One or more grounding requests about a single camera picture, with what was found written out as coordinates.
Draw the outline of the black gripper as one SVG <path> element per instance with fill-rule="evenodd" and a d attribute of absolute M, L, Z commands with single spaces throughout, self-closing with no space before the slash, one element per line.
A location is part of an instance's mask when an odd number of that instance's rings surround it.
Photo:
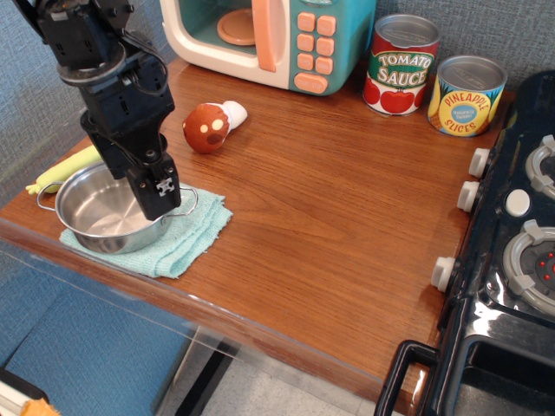
<path fill-rule="evenodd" d="M 115 178 L 127 178 L 148 220 L 180 206 L 180 181 L 162 121 L 174 110 L 167 66 L 157 54 L 110 54 L 77 66 L 87 111 L 82 127 Z"/>

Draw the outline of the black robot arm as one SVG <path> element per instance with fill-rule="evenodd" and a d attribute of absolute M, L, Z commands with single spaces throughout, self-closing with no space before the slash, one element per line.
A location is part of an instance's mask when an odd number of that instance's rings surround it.
<path fill-rule="evenodd" d="M 115 179 L 127 179 L 145 217 L 181 202 L 179 175 L 160 133 L 174 110 L 164 59 L 149 39 L 128 31 L 128 1 L 17 1 L 49 46 L 63 82 L 79 89 L 80 123 Z"/>

